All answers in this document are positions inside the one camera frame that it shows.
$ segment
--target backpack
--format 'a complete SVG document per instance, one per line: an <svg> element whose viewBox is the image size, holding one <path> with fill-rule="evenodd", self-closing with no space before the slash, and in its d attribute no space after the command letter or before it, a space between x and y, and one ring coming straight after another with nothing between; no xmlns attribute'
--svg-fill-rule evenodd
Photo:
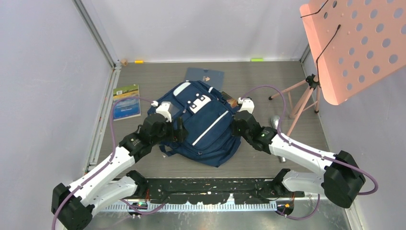
<svg viewBox="0 0 406 230"><path fill-rule="evenodd" d="M241 144L241 137L232 136L233 115L240 107L232 108L222 94L202 81L186 81L159 98L158 103L171 102L174 127L180 116L188 131L182 143L162 141L159 147L168 156L175 153L206 165L219 167L230 159ZM154 114L151 107L148 115Z"/></svg>

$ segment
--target black wire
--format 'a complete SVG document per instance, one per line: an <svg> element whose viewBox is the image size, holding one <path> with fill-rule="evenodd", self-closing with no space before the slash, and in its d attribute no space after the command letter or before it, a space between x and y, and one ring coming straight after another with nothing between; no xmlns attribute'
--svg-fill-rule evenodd
<svg viewBox="0 0 406 230"><path fill-rule="evenodd" d="M315 13L311 13L311 14L308 14L308 15L305 15L305 16L302 16L302 17L300 17L300 18L304 18L304 17L307 17L307 16L310 16L310 15L313 15L313 14L317 14L317 13L319 13L320 12L320 10L326 5L326 3L328 2L329 0L327 0L322 6L321 6L321 8L317 11L317 12L315 12Z"/></svg>
<svg viewBox="0 0 406 230"><path fill-rule="evenodd" d="M320 53L320 55L317 57L317 59L316 59L316 68L317 68L317 77L319 78L319 74L318 74L318 60L319 60L319 58L321 57L321 55L324 53L324 51L327 49L327 47L328 47L328 45L331 43L331 41L333 41L333 38L337 35L337 32L338 32L338 30L340 29L340 27L341 27L341 24L339 24L338 26L337 26L337 30L336 30L336 32L334 33L334 35L331 37L331 39L330 39L330 41L327 43L327 45L326 45L326 47L324 47L324 49L323 49L323 51L321 51L321 53Z"/></svg>

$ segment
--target tripod stand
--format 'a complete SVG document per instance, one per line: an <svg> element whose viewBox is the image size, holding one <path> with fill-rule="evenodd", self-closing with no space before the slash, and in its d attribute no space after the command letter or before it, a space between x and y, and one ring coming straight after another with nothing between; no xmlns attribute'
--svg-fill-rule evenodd
<svg viewBox="0 0 406 230"><path fill-rule="evenodd" d="M299 99L299 101L297 102L297 104L293 107L292 105L292 98L291 98L291 93L290 91L305 84L308 83L309 87L305 90L305 92L303 93L302 97ZM312 95L313 91L317 90L317 95L316 95L316 101L309 105L308 107L305 108L307 102L310 99L310 96ZM315 107L315 113L318 113L318 109L319 109L319 102L320 102L320 82L318 80L318 77L314 74L312 74L311 76L308 76L305 80L285 89L282 91L282 93L287 92L288 93L288 97L289 97L289 104L291 106L291 113L289 114L290 118L294 118L293 123L291 125L291 127L289 128L289 131L286 133L286 135L290 136L294 126L296 125L297 120L299 119L300 115L302 114L303 111L305 111L306 109L312 107L313 105L316 105ZM276 97L279 96L279 93L274 94L272 96L270 96L268 99L272 100Z"/></svg>

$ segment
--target gray wall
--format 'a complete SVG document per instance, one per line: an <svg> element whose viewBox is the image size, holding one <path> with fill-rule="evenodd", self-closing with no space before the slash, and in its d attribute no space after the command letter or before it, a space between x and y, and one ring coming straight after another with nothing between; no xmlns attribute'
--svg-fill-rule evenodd
<svg viewBox="0 0 406 230"><path fill-rule="evenodd" d="M308 0L85 0L110 53L129 61L298 60Z"/></svg>
<svg viewBox="0 0 406 230"><path fill-rule="evenodd" d="M0 223L50 229L83 175L110 67L70 0L0 3Z"/></svg>
<svg viewBox="0 0 406 230"><path fill-rule="evenodd" d="M307 75L316 74L312 55L304 69ZM368 230L405 225L405 76L403 68L337 106L321 100L320 121L330 150L351 153L359 167L378 180L378 192L357 198ZM371 188L368 180L363 190Z"/></svg>

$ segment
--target book cover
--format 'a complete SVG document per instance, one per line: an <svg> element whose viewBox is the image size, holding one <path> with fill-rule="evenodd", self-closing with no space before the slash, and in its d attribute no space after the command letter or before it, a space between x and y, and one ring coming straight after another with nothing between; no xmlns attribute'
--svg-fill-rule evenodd
<svg viewBox="0 0 406 230"><path fill-rule="evenodd" d="M185 81L203 81L221 91L224 82L224 72L210 69L188 68L185 75Z"/></svg>
<svg viewBox="0 0 406 230"><path fill-rule="evenodd" d="M113 102L117 103L113 111L113 120L121 120L141 115L139 87L137 84L128 85L113 90Z"/></svg>

